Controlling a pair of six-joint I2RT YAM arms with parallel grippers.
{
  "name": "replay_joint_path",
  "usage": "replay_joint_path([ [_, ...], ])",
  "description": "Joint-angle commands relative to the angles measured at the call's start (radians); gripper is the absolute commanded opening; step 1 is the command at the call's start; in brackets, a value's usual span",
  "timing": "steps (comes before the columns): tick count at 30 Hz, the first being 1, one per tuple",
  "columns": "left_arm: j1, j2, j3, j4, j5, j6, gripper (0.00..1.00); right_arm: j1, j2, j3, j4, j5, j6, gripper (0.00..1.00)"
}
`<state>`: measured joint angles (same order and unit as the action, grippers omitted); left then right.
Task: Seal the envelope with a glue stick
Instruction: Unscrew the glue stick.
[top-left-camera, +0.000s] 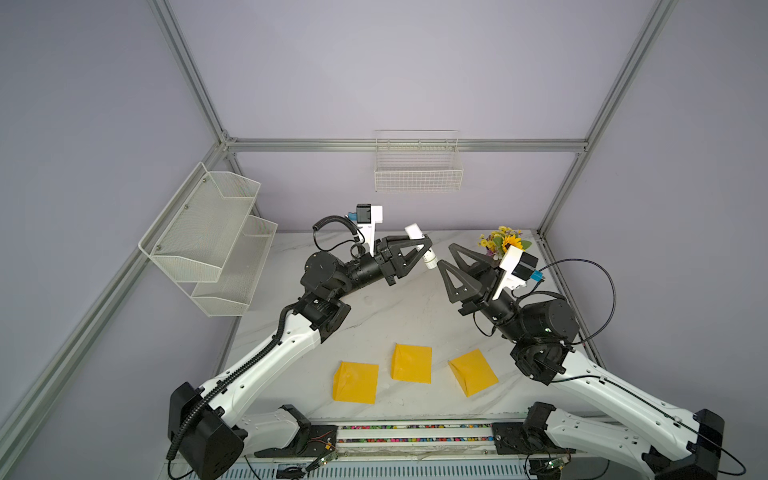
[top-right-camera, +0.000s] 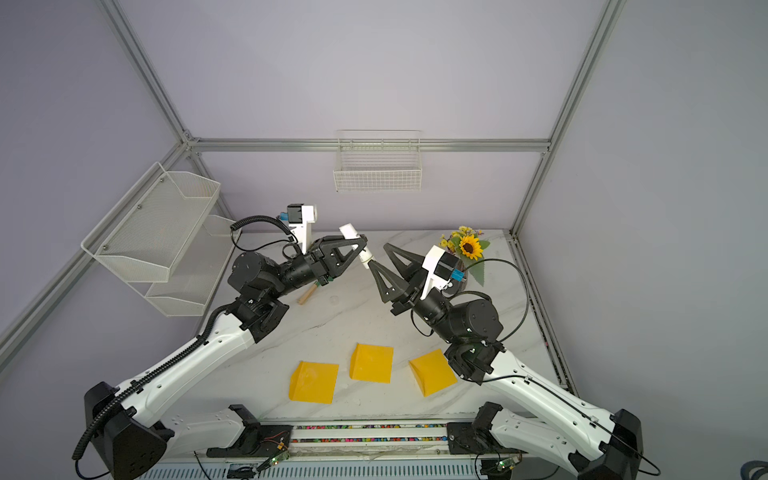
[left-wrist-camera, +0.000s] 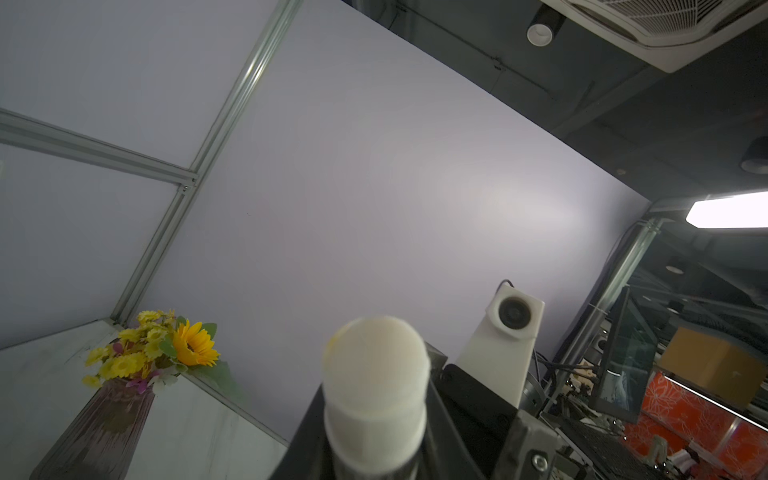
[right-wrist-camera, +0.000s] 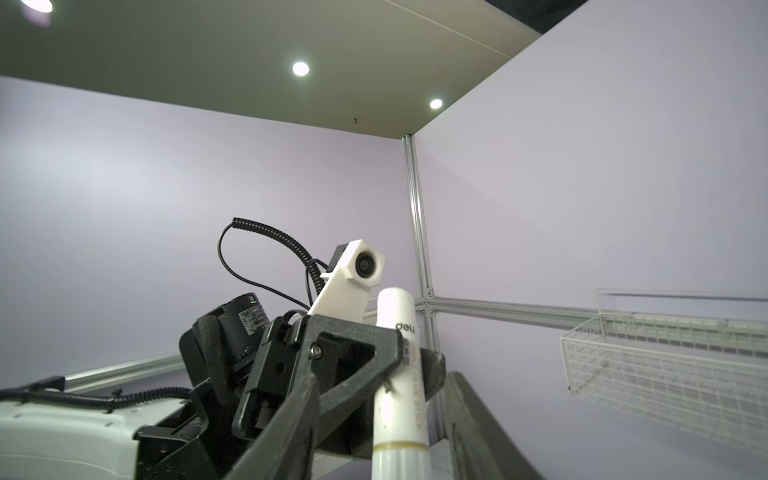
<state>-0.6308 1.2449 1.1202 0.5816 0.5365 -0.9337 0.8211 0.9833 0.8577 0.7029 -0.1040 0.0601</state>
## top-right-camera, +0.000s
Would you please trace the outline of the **white glue stick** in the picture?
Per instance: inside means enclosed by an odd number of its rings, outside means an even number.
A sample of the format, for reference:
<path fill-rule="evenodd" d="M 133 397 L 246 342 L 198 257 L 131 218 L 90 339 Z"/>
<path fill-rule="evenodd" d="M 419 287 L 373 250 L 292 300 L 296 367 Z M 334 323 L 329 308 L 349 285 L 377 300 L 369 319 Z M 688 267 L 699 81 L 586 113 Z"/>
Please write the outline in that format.
<path fill-rule="evenodd" d="M 361 238 L 360 234 L 351 223 L 342 225 L 339 228 L 339 231 L 342 234 L 342 236 L 347 240 L 355 240 L 355 239 Z M 367 247 L 356 247 L 356 250 L 358 250 L 358 254 L 360 256 L 367 255 L 369 253 Z"/>

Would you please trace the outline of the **white glue stick cap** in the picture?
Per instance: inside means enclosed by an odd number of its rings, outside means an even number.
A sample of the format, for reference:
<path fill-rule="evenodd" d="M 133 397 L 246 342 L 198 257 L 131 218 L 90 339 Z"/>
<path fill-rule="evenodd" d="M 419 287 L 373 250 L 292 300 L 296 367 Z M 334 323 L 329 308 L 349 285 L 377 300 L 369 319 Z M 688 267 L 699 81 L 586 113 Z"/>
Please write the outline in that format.
<path fill-rule="evenodd" d="M 369 269 L 369 263 L 374 259 L 374 255 L 368 249 L 364 249 L 361 253 L 358 254 L 358 258 L 360 259 L 364 268 Z"/>

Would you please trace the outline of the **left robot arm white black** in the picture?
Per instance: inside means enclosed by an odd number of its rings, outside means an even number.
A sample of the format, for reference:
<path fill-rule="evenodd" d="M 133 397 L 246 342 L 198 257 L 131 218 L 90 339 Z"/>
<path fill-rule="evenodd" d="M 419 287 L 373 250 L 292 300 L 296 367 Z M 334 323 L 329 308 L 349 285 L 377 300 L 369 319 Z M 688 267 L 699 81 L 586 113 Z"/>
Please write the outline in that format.
<path fill-rule="evenodd" d="M 117 386 L 100 382 L 84 395 L 84 432 L 71 459 L 93 448 L 113 479 L 136 479 L 167 456 L 202 450 L 213 457 L 273 457 L 291 427 L 263 428 L 242 404 L 164 422 L 193 386 L 272 333 L 289 310 L 283 297 L 339 278 L 367 248 L 364 235 L 327 235 L 277 263 L 258 251 L 241 253 L 228 278 L 236 298 L 215 308 L 190 341 Z"/>

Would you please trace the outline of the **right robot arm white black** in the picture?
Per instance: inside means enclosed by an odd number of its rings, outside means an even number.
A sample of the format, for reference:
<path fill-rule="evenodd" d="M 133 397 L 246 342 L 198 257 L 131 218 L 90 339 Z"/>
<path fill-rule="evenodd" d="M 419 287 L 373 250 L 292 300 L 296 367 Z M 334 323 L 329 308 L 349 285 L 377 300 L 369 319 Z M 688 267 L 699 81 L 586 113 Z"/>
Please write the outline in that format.
<path fill-rule="evenodd" d="M 394 267 L 374 259 L 367 267 L 392 314 L 419 317 L 447 344 L 444 356 L 461 380 L 503 394 L 530 414 L 487 402 L 474 419 L 473 441 L 526 452 L 579 479 L 637 477 L 643 443 L 634 414 L 597 407 L 535 372 L 504 346 L 500 315 L 487 295 L 452 303 L 442 291 L 459 272 L 443 249 L 422 256 L 387 243 L 384 250 Z"/>

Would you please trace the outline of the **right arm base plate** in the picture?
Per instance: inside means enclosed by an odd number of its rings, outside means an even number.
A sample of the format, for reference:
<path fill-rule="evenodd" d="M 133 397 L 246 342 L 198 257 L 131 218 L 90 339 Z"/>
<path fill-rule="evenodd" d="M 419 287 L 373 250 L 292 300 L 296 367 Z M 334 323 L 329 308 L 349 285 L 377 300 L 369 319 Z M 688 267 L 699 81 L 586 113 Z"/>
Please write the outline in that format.
<path fill-rule="evenodd" d="M 486 402 L 472 421 L 448 422 L 447 444 L 451 455 L 462 454 L 517 454 L 523 450 L 503 446 L 491 435 L 492 422 L 503 407 Z"/>

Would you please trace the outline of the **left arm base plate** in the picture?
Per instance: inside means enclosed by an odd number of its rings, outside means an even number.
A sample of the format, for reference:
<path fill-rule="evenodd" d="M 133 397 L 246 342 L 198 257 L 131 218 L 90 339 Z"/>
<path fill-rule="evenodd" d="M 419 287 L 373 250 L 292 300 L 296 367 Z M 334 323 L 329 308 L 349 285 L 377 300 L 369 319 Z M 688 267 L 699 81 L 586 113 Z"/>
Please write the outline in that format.
<path fill-rule="evenodd" d="M 228 446 L 208 448 L 208 458 L 273 459 L 288 451 L 292 425 L 265 425 L 243 404 L 231 404 L 228 410 L 238 417 L 237 423 L 243 430 Z"/>

